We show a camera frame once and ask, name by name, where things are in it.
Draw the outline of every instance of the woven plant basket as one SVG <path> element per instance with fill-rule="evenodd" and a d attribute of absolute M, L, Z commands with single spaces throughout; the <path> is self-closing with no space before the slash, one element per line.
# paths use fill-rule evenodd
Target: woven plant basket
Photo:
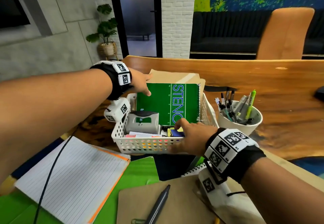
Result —
<path fill-rule="evenodd" d="M 99 44 L 99 51 L 105 56 L 112 56 L 117 54 L 117 48 L 115 42 L 109 42 L 107 45 L 105 43 Z"/>

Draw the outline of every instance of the potted plant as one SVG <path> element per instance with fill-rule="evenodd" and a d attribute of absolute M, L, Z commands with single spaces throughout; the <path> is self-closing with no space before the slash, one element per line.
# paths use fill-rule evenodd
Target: potted plant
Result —
<path fill-rule="evenodd" d="M 99 5 L 97 7 L 97 11 L 102 15 L 109 15 L 111 13 L 111 6 L 108 4 Z M 111 35 L 115 35 L 117 30 L 115 30 L 117 26 L 116 19 L 114 17 L 110 18 L 107 21 L 102 21 L 99 17 L 99 25 L 97 28 L 97 32 L 93 34 L 89 34 L 86 37 L 86 40 L 93 43 L 103 39 L 103 43 L 99 44 L 99 50 L 102 54 L 106 56 L 116 55 L 116 44 L 113 41 L 109 40 Z"/>

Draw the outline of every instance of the green folder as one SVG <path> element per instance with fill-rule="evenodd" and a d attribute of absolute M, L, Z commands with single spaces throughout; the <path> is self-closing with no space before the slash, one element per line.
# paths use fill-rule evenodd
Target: green folder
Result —
<path fill-rule="evenodd" d="M 151 96 L 137 94 L 136 110 L 159 113 L 159 124 L 172 126 L 180 118 L 200 120 L 200 84 L 148 83 Z"/>
<path fill-rule="evenodd" d="M 159 181 L 153 157 L 131 161 L 124 174 L 112 190 L 99 212 L 94 224 L 114 224 L 117 218 L 118 193 L 130 187 L 142 186 Z M 19 190 L 0 197 L 1 224 L 32 224 L 37 204 Z M 61 222 L 41 209 L 38 224 L 61 224 Z"/>

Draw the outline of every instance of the orange chair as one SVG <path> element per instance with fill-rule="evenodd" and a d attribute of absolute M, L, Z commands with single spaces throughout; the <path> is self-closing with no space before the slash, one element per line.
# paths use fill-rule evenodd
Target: orange chair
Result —
<path fill-rule="evenodd" d="M 275 9 L 263 32 L 256 59 L 302 59 L 313 8 Z"/>

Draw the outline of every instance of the black door frame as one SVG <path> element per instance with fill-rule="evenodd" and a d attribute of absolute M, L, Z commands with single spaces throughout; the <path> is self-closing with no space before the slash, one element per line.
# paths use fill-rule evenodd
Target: black door frame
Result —
<path fill-rule="evenodd" d="M 115 18 L 118 23 L 117 30 L 121 46 L 123 58 L 129 55 L 127 46 L 127 37 L 125 25 L 123 20 L 122 6 L 120 0 L 111 0 L 114 9 Z M 155 35 L 156 35 L 156 57 L 162 58 L 162 7 L 161 0 L 154 0 L 154 14 L 155 14 Z"/>

